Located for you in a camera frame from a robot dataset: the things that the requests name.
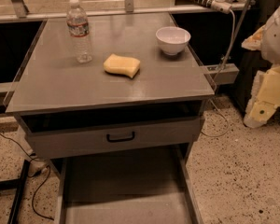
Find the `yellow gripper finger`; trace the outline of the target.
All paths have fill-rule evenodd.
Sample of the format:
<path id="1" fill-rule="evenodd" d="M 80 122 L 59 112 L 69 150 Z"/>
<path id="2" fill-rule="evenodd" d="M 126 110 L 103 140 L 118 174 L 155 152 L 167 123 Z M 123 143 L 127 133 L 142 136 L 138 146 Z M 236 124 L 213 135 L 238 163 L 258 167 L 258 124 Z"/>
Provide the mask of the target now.
<path id="1" fill-rule="evenodd" d="M 242 42 L 242 47 L 249 50 L 261 50 L 261 42 L 263 37 L 264 27 L 261 26 L 250 37 Z"/>
<path id="2" fill-rule="evenodd" d="M 280 107 L 280 64 L 254 77 L 251 98 L 245 109 L 244 125 L 258 128 L 267 123 Z"/>

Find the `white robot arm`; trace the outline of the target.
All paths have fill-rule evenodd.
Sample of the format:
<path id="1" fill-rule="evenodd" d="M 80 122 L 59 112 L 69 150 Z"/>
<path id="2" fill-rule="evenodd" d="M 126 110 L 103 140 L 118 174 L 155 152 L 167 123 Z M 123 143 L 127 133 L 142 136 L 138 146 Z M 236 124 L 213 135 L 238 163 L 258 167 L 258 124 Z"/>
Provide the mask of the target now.
<path id="1" fill-rule="evenodd" d="M 261 57 L 272 64 L 266 72 L 256 73 L 245 109 L 244 125 L 258 128 L 266 124 L 280 107 L 280 6 L 242 43 L 242 47 L 259 50 Z"/>

